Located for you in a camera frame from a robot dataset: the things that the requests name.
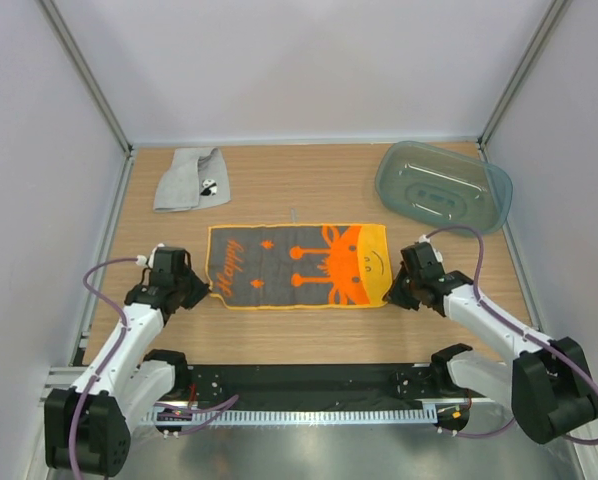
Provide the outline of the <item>orange yellow grey giraffe towel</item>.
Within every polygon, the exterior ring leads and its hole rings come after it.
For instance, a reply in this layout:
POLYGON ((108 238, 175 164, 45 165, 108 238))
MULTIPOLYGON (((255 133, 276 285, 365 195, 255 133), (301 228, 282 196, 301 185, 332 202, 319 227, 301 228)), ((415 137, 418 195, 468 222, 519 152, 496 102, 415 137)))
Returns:
POLYGON ((232 310, 379 308, 393 278, 373 223, 212 226, 206 274, 232 310))

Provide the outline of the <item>light grey panda towel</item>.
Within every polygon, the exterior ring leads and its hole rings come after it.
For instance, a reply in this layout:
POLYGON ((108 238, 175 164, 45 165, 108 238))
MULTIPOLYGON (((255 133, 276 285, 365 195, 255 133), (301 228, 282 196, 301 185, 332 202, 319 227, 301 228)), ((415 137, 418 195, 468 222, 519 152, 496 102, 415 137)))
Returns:
POLYGON ((153 211, 203 210, 230 200, 230 180, 222 151, 218 147, 179 148, 157 185, 153 211))

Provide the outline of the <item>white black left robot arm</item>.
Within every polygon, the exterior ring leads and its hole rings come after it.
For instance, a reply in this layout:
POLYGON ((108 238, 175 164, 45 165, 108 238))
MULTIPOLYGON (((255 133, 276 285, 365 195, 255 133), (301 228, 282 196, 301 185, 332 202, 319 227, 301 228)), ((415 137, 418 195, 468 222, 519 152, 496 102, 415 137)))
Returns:
POLYGON ((172 315, 192 309, 210 287, 183 248, 159 244, 132 261, 142 277, 113 307, 113 332, 86 370, 44 402, 45 463, 77 479, 116 476, 142 418, 161 399, 183 398, 192 383, 184 353, 149 346, 172 315))

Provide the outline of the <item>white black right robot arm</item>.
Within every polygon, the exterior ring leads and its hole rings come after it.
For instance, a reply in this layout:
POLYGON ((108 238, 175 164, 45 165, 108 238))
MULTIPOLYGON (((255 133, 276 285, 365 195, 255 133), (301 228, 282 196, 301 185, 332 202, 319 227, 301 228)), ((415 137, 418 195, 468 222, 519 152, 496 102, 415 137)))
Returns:
POLYGON ((477 275, 446 271, 425 239, 401 256, 386 301, 408 310, 425 306, 469 329, 500 357, 494 362, 467 346, 446 348, 429 372, 435 392, 451 396, 467 388, 497 401, 538 444, 598 419, 598 387, 576 341, 555 340, 492 303, 477 275))

